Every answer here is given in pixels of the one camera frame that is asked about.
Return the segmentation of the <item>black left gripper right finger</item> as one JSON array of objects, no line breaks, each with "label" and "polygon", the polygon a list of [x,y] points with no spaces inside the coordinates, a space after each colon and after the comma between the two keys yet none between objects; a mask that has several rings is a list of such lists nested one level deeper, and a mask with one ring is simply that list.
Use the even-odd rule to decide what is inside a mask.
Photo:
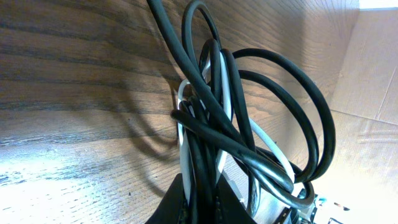
[{"label": "black left gripper right finger", "polygon": [[222,175],[218,181],[218,198],[222,223],[226,224],[256,224],[238,200],[228,181]]}]

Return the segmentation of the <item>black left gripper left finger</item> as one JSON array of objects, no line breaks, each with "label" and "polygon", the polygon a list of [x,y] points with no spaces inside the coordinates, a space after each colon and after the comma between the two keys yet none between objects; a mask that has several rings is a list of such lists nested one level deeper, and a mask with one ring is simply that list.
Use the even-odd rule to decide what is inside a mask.
[{"label": "black left gripper left finger", "polygon": [[154,212],[154,223],[188,223],[187,201],[183,189],[182,174],[177,174],[168,191]]}]

